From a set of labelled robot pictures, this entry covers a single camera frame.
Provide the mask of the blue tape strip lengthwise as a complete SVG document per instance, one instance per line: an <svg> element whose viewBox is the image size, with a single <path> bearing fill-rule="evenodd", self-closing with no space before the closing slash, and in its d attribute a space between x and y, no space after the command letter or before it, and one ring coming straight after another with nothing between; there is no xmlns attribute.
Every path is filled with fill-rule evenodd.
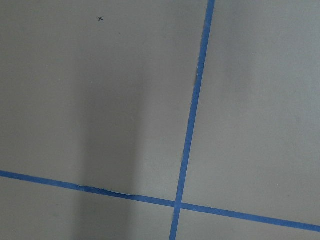
<svg viewBox="0 0 320 240"><path fill-rule="evenodd" d="M182 200L184 195L184 188L186 182L186 176L188 171L189 159L190 159L190 152L192 147L192 140L194 135L194 128L196 123L197 117L197 109L199 104L199 97L201 92L202 86L202 79L203 73L205 68L206 56L207 56L207 49L209 44L210 32L211 32L211 25L212 19L214 15L214 8L215 8L215 0L209 0L207 2L205 19L203 24L202 36L201 36L201 43L197 61L197 70L196 70L196 77L195 83L192 92L192 99L189 109L189 116L188 116L188 123L183 147L183 155L182 161L180 165L179 171L179 178L176 190L176 196L174 201L173 207L173 216L170 226L170 233L169 233L169 240L175 240L177 237L179 219L180 219L180 212L182 209Z"/></svg>

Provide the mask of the blue tape strip crosswise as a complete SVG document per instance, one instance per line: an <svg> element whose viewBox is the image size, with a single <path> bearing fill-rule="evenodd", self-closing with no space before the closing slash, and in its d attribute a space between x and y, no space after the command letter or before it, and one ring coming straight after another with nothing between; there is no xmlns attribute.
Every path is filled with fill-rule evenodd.
<svg viewBox="0 0 320 240"><path fill-rule="evenodd" d="M25 182L48 185L48 186L64 188L64 189L69 189L69 190L74 190L79 192L86 192L86 193L91 193L96 195L103 195L108 197L126 199L126 200L154 204L154 205L165 206L165 207L173 208L175 205L175 202L172 200L161 199L161 198L150 197L150 196L143 196L143 195L130 195L130 194L118 193L118 192L114 192L114 191L110 191L102 188L77 185L74 183L36 177L36 176L30 176L25 174L19 174L19 173L3 171L3 170L0 172L0 176L4 178L9 178L9 179L15 179L15 180L20 180ZM192 212L206 213L211 215L229 217L233 219L240 219L240 220L246 220L246 221L281 226L281 227L288 227L288 228L294 228L294 229L300 229L300 230L306 230L306 231L312 231L312 232L320 231L320 227L314 224L253 215L248 213L241 213L241 212L224 210L219 208L211 208L211 207L194 205L189 203L182 203L181 208L183 210L188 210Z"/></svg>

